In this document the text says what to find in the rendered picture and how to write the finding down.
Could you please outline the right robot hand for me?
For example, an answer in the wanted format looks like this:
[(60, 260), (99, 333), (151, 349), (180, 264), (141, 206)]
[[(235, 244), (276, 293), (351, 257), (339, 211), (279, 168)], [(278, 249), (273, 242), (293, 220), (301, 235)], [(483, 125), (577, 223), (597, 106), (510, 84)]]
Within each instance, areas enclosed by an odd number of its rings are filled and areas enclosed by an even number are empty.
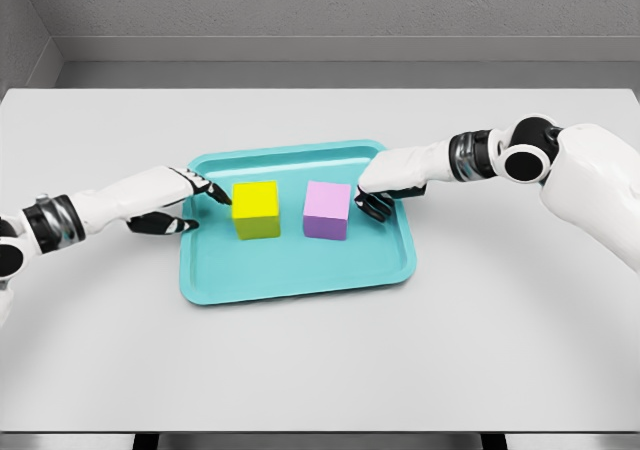
[(423, 196), (427, 187), (425, 154), (425, 147), (379, 152), (358, 179), (356, 206), (370, 218), (385, 222), (396, 199)]

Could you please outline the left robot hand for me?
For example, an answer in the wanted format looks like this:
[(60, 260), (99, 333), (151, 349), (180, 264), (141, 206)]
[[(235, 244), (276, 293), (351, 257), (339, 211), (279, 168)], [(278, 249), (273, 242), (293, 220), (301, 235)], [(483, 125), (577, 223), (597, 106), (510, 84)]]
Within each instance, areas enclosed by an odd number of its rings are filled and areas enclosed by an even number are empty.
[(120, 216), (133, 233), (173, 235), (195, 230), (199, 223), (160, 212), (188, 197), (205, 194), (222, 205), (232, 205), (229, 195), (216, 183), (190, 169), (158, 166), (128, 177), (110, 193)]

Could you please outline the purple cube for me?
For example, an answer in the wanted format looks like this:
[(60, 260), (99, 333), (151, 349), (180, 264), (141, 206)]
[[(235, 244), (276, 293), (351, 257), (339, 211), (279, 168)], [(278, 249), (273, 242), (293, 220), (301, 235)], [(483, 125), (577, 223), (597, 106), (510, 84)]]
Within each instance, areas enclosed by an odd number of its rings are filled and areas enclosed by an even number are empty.
[(310, 180), (303, 209), (303, 233), (308, 238), (344, 241), (347, 237), (351, 186)]

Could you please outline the yellow cube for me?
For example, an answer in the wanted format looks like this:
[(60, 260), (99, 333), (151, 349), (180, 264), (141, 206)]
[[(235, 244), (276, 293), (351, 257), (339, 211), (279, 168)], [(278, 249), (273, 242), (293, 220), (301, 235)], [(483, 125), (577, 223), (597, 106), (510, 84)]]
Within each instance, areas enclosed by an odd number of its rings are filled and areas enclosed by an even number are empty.
[(279, 237), (281, 228), (277, 183), (274, 180), (235, 183), (231, 216), (240, 240)]

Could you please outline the teal tray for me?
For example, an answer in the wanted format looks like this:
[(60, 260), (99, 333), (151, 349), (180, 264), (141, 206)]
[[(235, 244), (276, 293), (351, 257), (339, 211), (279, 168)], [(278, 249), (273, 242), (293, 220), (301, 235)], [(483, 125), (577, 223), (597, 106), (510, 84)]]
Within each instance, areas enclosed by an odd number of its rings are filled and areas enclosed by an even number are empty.
[(416, 251), (406, 212), (395, 205), (379, 223), (356, 207), (349, 211), (343, 241), (307, 238), (303, 204), (309, 181), (355, 185), (383, 145), (374, 140), (316, 143), (204, 154), (189, 165), (226, 191), (234, 184), (276, 182), (281, 234), (242, 241), (231, 210), (198, 195), (183, 204), (183, 216), (199, 228), (183, 233), (179, 285), (197, 305), (308, 295), (390, 285), (416, 269)]

